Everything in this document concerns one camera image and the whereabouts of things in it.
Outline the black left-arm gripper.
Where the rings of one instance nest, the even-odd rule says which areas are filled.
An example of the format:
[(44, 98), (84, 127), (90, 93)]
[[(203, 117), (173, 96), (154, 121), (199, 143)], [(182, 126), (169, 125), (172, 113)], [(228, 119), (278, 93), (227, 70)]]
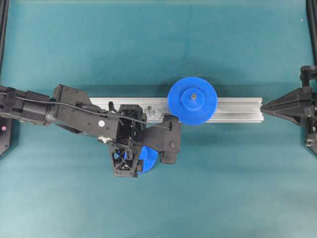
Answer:
[(137, 178), (143, 169), (139, 160), (142, 145), (137, 133), (145, 128), (146, 115), (138, 105), (121, 105), (118, 110), (119, 124), (116, 139), (110, 143), (111, 165), (117, 177)]

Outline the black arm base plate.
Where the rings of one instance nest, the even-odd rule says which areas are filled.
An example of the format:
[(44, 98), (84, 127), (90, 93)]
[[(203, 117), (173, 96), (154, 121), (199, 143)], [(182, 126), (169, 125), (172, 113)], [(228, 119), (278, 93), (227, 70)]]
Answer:
[(11, 142), (12, 119), (0, 118), (0, 155), (9, 148)]

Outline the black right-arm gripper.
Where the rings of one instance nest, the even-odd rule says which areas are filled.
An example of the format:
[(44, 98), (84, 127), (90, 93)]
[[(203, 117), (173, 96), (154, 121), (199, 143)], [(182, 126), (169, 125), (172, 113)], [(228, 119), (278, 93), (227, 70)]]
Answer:
[[(297, 88), (284, 96), (261, 106), (261, 112), (273, 117), (281, 118), (297, 126), (305, 126), (306, 147), (317, 148), (317, 90), (310, 85), (311, 80), (317, 80), (317, 66), (307, 65), (301, 67), (300, 79), (302, 87)], [(291, 103), (304, 102), (304, 114), (274, 111), (268, 108), (286, 106)]]

